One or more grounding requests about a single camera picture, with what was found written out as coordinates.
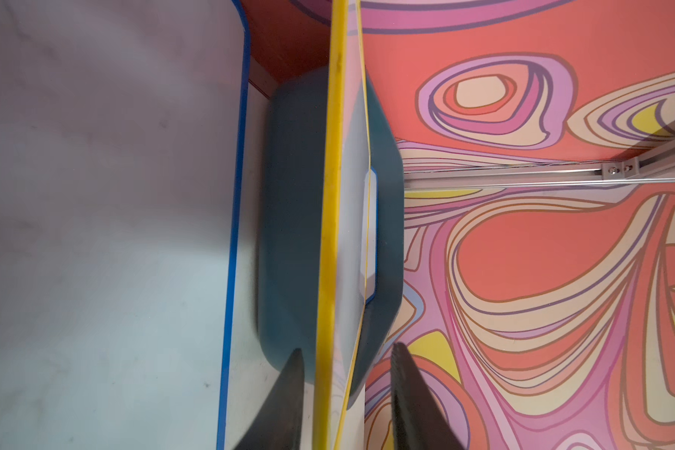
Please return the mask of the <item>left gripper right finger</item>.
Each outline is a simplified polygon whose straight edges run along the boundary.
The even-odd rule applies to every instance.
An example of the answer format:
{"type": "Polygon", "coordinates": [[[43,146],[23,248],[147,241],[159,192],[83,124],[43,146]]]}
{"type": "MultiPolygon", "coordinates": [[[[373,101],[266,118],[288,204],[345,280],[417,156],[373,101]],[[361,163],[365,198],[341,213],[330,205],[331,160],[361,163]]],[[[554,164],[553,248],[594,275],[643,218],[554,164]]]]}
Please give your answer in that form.
{"type": "Polygon", "coordinates": [[[399,450],[463,449],[431,395],[407,346],[391,351],[394,446],[399,450]]]}

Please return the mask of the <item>blue-framed whiteboard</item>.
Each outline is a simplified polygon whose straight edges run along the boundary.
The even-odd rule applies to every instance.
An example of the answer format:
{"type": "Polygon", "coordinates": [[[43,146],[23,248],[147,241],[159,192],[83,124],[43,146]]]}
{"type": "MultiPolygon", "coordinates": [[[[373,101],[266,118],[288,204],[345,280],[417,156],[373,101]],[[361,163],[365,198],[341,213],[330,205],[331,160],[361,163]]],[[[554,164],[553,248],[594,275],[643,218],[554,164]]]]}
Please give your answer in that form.
{"type": "Polygon", "coordinates": [[[364,187],[363,227],[361,249],[361,277],[365,304],[375,296],[377,272],[377,174],[373,168],[367,171],[364,187]]]}
{"type": "Polygon", "coordinates": [[[0,1],[0,449],[213,449],[234,1],[0,1]]]}

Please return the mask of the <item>yellow-framed whiteboard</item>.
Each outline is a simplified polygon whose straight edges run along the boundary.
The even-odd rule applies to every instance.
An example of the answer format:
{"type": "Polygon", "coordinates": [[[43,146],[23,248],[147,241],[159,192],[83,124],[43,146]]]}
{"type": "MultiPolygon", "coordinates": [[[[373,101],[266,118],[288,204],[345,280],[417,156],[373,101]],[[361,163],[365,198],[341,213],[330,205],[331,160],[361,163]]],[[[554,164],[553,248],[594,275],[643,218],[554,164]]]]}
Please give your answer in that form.
{"type": "Polygon", "coordinates": [[[361,5],[332,4],[312,446],[338,449],[367,298],[371,148],[361,5]]]}

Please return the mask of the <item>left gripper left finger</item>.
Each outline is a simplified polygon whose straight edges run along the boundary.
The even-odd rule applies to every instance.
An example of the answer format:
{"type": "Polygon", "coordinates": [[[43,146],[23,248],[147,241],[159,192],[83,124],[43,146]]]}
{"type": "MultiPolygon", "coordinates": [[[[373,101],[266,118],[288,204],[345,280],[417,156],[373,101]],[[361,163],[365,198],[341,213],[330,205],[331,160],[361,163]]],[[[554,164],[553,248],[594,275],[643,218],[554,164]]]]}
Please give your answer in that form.
{"type": "Polygon", "coordinates": [[[299,449],[304,385],[303,352],[294,349],[258,414],[234,449],[299,449]]]}

